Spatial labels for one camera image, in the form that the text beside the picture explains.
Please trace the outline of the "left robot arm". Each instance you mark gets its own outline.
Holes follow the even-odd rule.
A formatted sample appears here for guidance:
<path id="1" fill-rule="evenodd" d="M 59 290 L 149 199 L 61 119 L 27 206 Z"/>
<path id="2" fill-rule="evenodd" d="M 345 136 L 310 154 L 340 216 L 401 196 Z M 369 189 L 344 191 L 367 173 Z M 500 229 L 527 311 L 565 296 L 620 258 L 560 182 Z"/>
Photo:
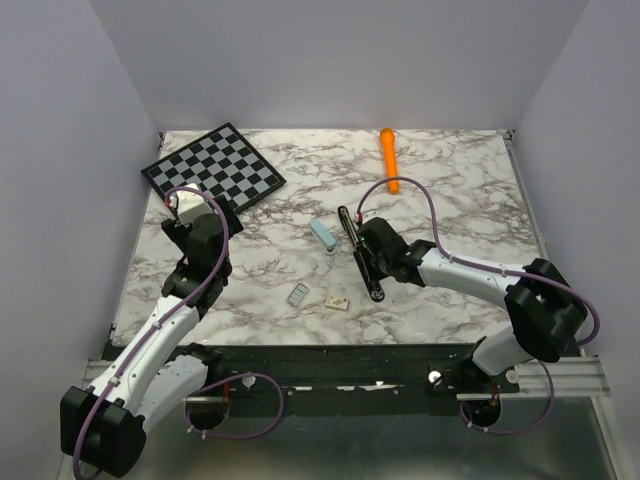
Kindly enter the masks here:
<path id="1" fill-rule="evenodd" d="M 61 450 L 72 457 L 77 478 L 83 465 L 123 477 L 150 431 L 182 397 L 192 390 L 209 395 L 221 385 L 220 368 L 207 360 L 168 359 L 227 286 L 229 241 L 243 227 L 223 196 L 178 187 L 167 200 L 177 217 L 162 229 L 182 259 L 130 344 L 89 386 L 69 388 L 60 402 Z"/>

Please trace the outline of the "white staples box sleeve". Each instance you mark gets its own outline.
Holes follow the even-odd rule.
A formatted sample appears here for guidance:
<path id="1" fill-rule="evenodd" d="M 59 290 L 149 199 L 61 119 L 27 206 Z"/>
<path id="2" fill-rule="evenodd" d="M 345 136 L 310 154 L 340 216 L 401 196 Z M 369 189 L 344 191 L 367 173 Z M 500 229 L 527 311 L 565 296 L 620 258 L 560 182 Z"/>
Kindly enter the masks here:
<path id="1" fill-rule="evenodd" d="M 326 298 L 325 306 L 333 310 L 346 311 L 349 307 L 349 299 L 344 296 L 329 295 Z"/>

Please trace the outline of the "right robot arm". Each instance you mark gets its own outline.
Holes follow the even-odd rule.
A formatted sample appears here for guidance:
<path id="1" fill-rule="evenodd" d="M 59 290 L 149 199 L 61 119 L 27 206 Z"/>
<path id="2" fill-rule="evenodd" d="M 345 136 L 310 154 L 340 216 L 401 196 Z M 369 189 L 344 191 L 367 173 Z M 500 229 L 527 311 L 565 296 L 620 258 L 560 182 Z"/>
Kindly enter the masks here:
<path id="1" fill-rule="evenodd" d="M 446 258 L 434 242 L 407 244 L 379 217 L 365 222 L 357 236 L 374 278 L 457 291 L 507 312 L 511 326 L 480 340 L 460 367 L 461 382 L 471 391 L 485 390 L 515 364 L 557 362 L 587 318 L 584 303 L 568 292 L 565 279 L 547 260 L 481 269 L 471 258 Z"/>

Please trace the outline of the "black stapler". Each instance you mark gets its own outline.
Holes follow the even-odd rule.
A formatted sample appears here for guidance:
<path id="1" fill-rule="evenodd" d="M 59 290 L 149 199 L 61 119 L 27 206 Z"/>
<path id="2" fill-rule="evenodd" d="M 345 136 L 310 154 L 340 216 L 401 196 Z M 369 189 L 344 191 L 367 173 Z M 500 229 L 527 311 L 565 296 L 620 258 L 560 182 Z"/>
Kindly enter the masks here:
<path id="1" fill-rule="evenodd" d="M 373 258 L 365 248 L 361 238 L 357 234 L 356 223 L 351 218 L 346 206 L 339 206 L 337 214 L 344 232 L 351 243 L 353 257 L 358 266 L 364 285 L 372 301 L 379 303 L 385 299 L 385 292 L 380 281 L 382 273 L 375 267 Z"/>

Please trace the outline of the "light blue stapler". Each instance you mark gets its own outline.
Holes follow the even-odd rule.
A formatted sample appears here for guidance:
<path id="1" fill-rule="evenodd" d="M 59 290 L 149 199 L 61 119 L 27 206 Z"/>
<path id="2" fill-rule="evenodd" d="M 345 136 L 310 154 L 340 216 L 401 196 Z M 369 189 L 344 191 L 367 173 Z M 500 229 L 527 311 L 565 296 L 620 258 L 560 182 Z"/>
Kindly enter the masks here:
<path id="1" fill-rule="evenodd" d="M 319 242 L 327 254 L 331 255 L 336 251 L 336 238 L 319 219 L 312 219 L 309 222 L 309 228 L 314 238 Z"/>

